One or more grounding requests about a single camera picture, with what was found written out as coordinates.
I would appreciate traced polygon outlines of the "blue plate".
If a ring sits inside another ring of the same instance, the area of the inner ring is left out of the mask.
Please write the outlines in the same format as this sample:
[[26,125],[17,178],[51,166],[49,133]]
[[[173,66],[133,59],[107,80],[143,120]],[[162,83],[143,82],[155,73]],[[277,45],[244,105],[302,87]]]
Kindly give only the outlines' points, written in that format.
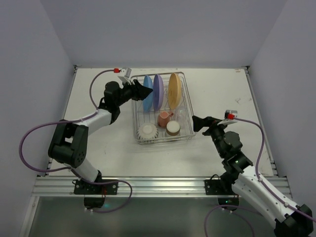
[[[153,81],[150,76],[146,75],[144,77],[143,85],[150,89],[153,89]],[[153,105],[153,91],[143,100],[143,110],[144,112],[150,111]]]

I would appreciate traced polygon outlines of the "purple plate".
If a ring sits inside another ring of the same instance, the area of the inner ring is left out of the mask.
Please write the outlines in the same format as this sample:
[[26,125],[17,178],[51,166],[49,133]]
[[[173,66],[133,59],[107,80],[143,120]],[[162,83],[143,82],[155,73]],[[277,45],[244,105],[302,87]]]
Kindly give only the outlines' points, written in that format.
[[162,77],[159,74],[156,74],[153,82],[153,107],[155,111],[158,111],[162,106],[163,92]]

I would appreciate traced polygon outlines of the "yellow plate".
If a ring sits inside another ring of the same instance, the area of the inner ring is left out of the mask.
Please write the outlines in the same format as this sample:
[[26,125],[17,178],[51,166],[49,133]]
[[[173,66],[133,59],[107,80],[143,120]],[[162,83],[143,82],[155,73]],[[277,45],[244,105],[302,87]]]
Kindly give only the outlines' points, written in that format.
[[174,110],[181,100],[181,81],[176,73],[172,73],[168,83],[168,103],[171,110]]

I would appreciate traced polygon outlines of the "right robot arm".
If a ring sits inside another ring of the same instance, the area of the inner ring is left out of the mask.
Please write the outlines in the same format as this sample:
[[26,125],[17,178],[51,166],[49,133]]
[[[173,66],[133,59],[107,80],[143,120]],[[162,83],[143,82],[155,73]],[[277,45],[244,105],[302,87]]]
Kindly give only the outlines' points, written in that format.
[[273,227],[277,237],[307,237],[314,231],[311,209],[298,205],[281,193],[260,172],[259,164],[242,152],[242,142],[238,133],[226,131],[229,124],[237,122],[234,111],[226,111],[224,119],[193,116],[194,132],[202,128],[204,136],[210,136],[222,158],[225,169],[218,182],[227,190],[244,198]]

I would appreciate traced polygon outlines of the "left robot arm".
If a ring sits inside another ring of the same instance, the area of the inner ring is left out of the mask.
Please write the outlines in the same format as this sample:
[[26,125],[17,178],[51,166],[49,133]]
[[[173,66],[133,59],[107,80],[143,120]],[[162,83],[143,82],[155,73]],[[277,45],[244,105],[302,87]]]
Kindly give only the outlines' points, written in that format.
[[132,84],[111,81],[105,85],[104,96],[101,98],[96,113],[78,122],[62,120],[54,131],[48,156],[65,165],[77,177],[89,184],[102,182],[101,172],[95,168],[88,158],[88,137],[102,127],[114,123],[120,115],[120,106],[131,100],[146,99],[153,90],[134,80]]

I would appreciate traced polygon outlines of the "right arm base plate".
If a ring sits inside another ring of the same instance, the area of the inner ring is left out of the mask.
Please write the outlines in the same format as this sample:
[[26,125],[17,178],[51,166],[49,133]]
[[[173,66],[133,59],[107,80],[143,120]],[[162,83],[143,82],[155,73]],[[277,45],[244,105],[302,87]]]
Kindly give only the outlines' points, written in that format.
[[204,180],[204,189],[206,195],[215,196],[233,196],[231,184],[221,179]]

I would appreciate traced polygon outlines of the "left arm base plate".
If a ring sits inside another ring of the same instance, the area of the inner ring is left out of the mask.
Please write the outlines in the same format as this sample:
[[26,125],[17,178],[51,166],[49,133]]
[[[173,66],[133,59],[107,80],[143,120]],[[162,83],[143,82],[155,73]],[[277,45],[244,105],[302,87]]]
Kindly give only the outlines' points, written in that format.
[[102,182],[110,182],[106,185],[94,185],[86,183],[82,180],[73,180],[75,195],[116,195],[118,190],[118,182],[111,183],[111,180],[102,180]]

